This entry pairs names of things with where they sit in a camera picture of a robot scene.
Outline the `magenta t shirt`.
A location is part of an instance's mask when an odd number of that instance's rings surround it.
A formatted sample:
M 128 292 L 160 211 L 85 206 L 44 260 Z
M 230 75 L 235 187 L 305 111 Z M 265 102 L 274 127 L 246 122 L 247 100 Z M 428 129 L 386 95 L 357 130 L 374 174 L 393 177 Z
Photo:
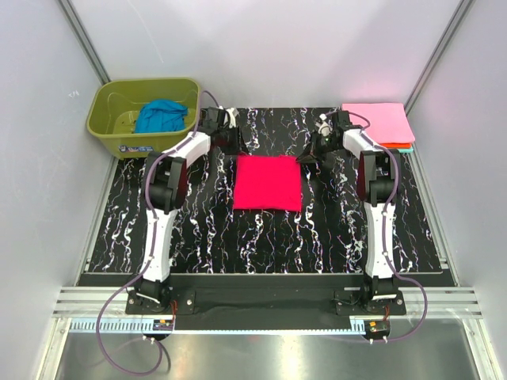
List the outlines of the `magenta t shirt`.
M 292 156 L 239 156 L 233 208 L 300 212 L 303 208 L 300 164 Z

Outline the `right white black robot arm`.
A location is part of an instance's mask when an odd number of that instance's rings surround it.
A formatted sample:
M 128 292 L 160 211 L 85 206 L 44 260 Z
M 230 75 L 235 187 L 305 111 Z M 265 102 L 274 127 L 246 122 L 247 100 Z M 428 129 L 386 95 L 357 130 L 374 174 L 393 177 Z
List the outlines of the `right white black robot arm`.
M 346 150 L 359 160 L 356 193 L 367 217 L 368 254 L 364 282 L 344 304 L 377 314 L 394 302 L 398 293 L 393 224 L 400 154 L 370 137 L 367 133 L 370 126 L 367 118 L 355 112 L 338 109 L 323 113 L 315 121 L 315 131 L 296 161 L 314 164 L 338 150 Z

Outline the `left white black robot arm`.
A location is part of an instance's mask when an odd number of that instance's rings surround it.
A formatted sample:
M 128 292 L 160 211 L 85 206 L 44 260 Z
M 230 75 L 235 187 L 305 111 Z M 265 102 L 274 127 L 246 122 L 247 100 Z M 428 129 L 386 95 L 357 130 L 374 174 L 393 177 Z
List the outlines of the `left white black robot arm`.
M 224 154 L 245 154 L 237 126 L 236 108 L 203 109 L 194 130 L 176 146 L 150 153 L 143 178 L 147 212 L 147 240 L 141 276 L 134 283 L 136 299 L 153 313 L 174 305 L 168 284 L 173 225 L 188 191 L 188 169 L 198 158 L 218 147 Z

